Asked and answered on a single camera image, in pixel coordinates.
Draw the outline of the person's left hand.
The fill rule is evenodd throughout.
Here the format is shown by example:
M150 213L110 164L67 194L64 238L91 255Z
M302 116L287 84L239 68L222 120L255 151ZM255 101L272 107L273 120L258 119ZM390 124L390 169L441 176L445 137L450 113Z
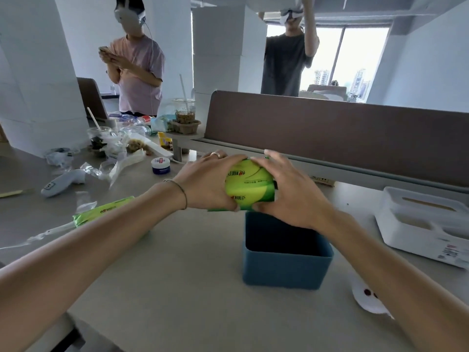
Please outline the person's left hand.
M183 208L222 211L226 176L233 165L244 159L247 156L243 154L216 151L185 164L171 179L185 195Z

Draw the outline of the person's right hand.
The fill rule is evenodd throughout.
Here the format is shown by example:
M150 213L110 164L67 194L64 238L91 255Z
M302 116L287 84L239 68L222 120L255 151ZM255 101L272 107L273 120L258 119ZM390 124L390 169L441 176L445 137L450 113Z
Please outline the person's right hand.
M275 201L280 213L266 213L289 225L325 233L335 211L322 191L304 172L278 152L265 150L264 157L251 157L277 183Z

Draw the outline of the green tissue packet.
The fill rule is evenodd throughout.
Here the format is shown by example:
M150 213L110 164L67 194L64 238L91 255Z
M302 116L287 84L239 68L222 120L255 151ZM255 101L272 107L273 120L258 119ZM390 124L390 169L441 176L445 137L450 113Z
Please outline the green tissue packet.
M225 192L241 211L251 211L252 205L257 202L275 200L274 178L251 159L244 159L233 165L228 172Z
M100 218L107 212L110 212L116 208L119 208L125 205L126 203L132 201L134 198L135 198L134 196L126 197L121 200L113 201L105 205L95 207L83 213L75 214L73 216L73 223L75 227L82 226L88 222L91 222L97 218Z

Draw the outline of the blue storage box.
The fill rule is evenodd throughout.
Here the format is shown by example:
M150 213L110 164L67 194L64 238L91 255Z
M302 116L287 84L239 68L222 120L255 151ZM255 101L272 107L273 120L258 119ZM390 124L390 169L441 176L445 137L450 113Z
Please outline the blue storage box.
M243 244L248 285L318 290L334 256L317 231L259 212L245 213Z

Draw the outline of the small white blue jar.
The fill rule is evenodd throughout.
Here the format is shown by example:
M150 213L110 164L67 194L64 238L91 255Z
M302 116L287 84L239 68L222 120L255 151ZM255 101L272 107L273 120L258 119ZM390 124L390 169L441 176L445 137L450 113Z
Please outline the small white blue jar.
M150 162L152 172L155 175L166 175L171 171L171 160L165 157L153 158Z

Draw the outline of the brown desk divider panel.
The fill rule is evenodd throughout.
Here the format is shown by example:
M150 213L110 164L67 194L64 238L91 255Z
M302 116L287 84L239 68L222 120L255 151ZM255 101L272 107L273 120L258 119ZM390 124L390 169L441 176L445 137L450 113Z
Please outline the brown desk divider panel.
M204 139L469 189L469 113L217 90Z

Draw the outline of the white paper disc red spots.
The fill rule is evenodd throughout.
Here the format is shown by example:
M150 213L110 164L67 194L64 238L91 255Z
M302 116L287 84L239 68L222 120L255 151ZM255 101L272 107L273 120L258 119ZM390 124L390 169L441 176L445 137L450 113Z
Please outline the white paper disc red spots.
M350 277L351 291L358 305L372 314L388 315L394 319L377 294L360 278L353 274Z

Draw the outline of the clear plastic dessert cup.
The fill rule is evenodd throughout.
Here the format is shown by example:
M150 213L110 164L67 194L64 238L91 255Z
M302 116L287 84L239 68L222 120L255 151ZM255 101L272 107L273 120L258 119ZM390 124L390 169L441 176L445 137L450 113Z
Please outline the clear plastic dessert cup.
M112 129L106 126L100 128L93 127L87 129L87 134L90 140L89 150L95 157L100 159L105 158L104 147L107 146L107 139L113 134Z

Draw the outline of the white tissue box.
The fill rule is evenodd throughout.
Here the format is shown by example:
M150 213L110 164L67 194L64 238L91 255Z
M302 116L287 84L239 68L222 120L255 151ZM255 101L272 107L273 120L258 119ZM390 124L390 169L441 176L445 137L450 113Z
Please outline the white tissue box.
M469 207L385 187L375 219L386 245L469 271Z

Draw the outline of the white plastic spoon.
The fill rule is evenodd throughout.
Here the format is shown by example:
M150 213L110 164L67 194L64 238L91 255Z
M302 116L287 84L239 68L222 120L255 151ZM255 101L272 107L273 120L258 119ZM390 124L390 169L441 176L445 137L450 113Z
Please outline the white plastic spoon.
M101 127L100 127L100 125L98 124L98 122L97 122L95 116L93 115L91 109L90 109L89 107L86 107L86 109L87 109L87 111L88 111L88 113L89 113L89 115L90 115L92 121L94 122L96 128L97 128L99 131L101 131Z

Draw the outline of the window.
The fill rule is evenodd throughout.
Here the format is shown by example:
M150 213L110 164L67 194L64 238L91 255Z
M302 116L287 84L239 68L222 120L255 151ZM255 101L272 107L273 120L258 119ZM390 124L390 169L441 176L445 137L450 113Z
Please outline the window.
M310 68L302 71L300 92L311 85L345 88L356 102L365 102L377 71L390 26L317 26L320 45ZM285 33L285 26L269 25L267 37Z

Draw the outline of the white handheld controller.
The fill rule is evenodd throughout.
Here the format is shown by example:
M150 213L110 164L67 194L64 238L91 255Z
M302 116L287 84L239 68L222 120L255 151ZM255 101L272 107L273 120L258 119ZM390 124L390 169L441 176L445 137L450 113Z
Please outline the white handheld controller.
M45 198L54 197L65 191L71 184L84 184L86 173L82 169L73 169L54 178L41 189Z

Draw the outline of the crumpled clear plastic bag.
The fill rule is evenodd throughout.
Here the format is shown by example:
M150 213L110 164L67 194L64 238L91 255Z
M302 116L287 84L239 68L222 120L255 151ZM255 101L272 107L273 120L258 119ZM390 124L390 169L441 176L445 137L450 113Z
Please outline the crumpled clear plastic bag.
M44 154L44 158L48 165L53 165L61 168L68 168L72 166L74 157L80 153L78 148L54 148Z

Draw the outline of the clear plastic wrapper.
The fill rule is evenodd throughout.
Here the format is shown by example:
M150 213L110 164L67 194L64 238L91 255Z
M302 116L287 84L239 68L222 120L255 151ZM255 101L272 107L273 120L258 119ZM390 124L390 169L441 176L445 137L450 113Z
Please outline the clear plastic wrapper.
M30 245L30 244L36 242L36 241L43 240L46 236L56 235L56 234L65 234L69 231L74 230L75 228L76 228L75 223L74 222L69 222L65 225L61 225L61 226L55 227L53 229L47 230L47 231L45 231L43 233L40 233L36 236L29 237L26 241L24 241L20 244L17 244L17 245L14 245L14 246L8 246L8 247L0 247L0 250L14 249L14 248L20 248L20 247L23 247L23 246L27 246L27 245Z

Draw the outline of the white headset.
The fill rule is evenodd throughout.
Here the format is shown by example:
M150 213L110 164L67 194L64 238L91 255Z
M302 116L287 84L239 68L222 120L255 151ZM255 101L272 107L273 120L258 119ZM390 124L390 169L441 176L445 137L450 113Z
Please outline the white headset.
M298 19L302 18L304 15L303 8L296 8L296 9L283 9L280 10L280 18L279 18L279 23L280 24L286 24L290 19Z
M118 7L114 10L114 17L121 25L141 27L146 23L145 11L133 10L128 7Z

